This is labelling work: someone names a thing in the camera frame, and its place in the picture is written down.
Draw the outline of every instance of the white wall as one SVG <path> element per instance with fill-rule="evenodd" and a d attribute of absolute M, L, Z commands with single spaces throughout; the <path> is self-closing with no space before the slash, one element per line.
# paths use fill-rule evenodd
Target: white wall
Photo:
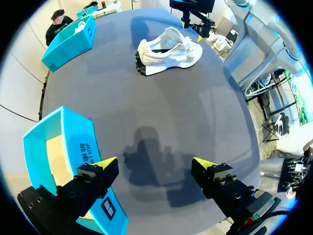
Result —
<path fill-rule="evenodd" d="M 169 12 L 171 12 L 171 7 L 170 7 L 170 1 L 169 0 L 141 0 L 140 1 L 141 7 L 143 8 L 152 8 L 152 7 L 160 7 L 163 8 Z M 224 12 L 228 9 L 229 7 L 226 5 L 224 0 L 215 0 L 215 4 L 213 7 L 212 13 L 209 14 L 209 17 L 215 21 L 215 27 L 218 26 L 219 22 L 222 19 L 222 16 Z M 172 10 L 172 14 L 175 15 L 177 18 L 182 17 L 182 12 L 178 11 L 176 9 Z M 192 24 L 200 24 L 201 20 L 194 15 L 190 15 L 190 23 Z"/>

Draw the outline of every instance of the bolt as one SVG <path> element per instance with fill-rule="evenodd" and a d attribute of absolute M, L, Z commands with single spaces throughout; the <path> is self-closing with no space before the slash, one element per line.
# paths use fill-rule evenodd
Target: bolt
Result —
<path fill-rule="evenodd" d="M 42 201 L 43 201 L 43 198 L 42 198 L 42 197 L 38 197 L 38 198 L 37 198 L 37 202 L 38 202 L 38 203 L 41 203 Z"/>
<path fill-rule="evenodd" d="M 34 205 L 34 203 L 32 203 L 32 202 L 28 204 L 28 208 L 30 208 L 30 209 L 33 209 L 34 206 L 35 206 L 35 205 Z"/>
<path fill-rule="evenodd" d="M 241 197 L 241 195 L 240 195 L 239 193 L 235 193 L 235 194 L 234 194 L 234 198 L 235 198 L 235 199 L 239 199 L 240 197 Z"/>
<path fill-rule="evenodd" d="M 237 175 L 231 175 L 231 180 L 235 181 L 237 179 Z"/>
<path fill-rule="evenodd" d="M 225 179 L 220 179 L 220 185 L 224 185 L 225 184 Z"/>

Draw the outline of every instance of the table surface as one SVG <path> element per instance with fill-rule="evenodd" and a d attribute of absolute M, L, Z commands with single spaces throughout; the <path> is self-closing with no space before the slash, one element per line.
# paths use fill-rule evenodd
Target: table surface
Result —
<path fill-rule="evenodd" d="M 64 105 L 94 122 L 102 159 L 117 156 L 113 190 L 129 218 L 127 234 L 200 233 L 225 216 L 190 174 L 194 156 L 226 162 L 247 185 L 260 181 L 259 150 L 245 100 L 206 42 L 188 69 L 149 77 L 135 68 L 142 39 L 182 30 L 163 9 L 96 20 L 93 49 L 51 73 L 43 116 Z"/>

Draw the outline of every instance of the cyan bin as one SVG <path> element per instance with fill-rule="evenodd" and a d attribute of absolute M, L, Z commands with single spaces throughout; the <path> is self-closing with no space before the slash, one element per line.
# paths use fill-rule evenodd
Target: cyan bin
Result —
<path fill-rule="evenodd" d="M 91 7 L 84 9 L 84 10 L 81 10 L 81 11 L 77 12 L 76 15 L 77 15 L 77 17 L 81 17 L 84 15 L 84 13 L 86 15 L 89 15 L 89 14 L 92 14 L 93 12 L 95 12 L 96 10 L 98 10 L 98 5 L 91 6 Z"/>
<path fill-rule="evenodd" d="M 58 148 L 64 157 L 48 159 L 47 141 L 61 137 L 62 144 Z M 24 155 L 28 175 L 34 188 L 44 186 L 56 195 L 56 176 L 52 173 L 52 165 L 61 167 L 66 163 L 68 176 L 73 179 L 77 168 L 84 163 L 93 164 L 101 160 L 96 141 L 93 122 L 70 109 L 62 106 L 37 122 L 23 137 Z M 111 201 L 115 214 L 109 218 L 101 204 Z M 120 206 L 112 188 L 108 189 L 104 199 L 97 199 L 89 210 L 91 219 L 78 218 L 77 223 L 106 235 L 124 235 L 128 218 Z"/>
<path fill-rule="evenodd" d="M 86 23 L 85 28 L 74 34 L 79 22 Z M 41 61 L 52 71 L 92 49 L 97 26 L 93 16 L 84 17 L 61 30 L 45 51 Z"/>

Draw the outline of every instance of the person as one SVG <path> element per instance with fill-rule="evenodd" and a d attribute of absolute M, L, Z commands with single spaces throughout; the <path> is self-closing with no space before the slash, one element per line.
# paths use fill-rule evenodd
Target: person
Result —
<path fill-rule="evenodd" d="M 313 139 L 303 147 L 300 158 L 274 158 L 262 160 L 261 182 L 258 189 L 270 193 L 285 192 L 292 199 L 301 190 L 313 159 Z"/>
<path fill-rule="evenodd" d="M 66 26 L 73 22 L 70 17 L 64 15 L 64 10 L 55 11 L 51 19 L 52 25 L 49 27 L 47 33 L 45 34 L 45 41 L 47 46 L 50 45 L 52 40 L 62 29 L 64 29 Z"/>

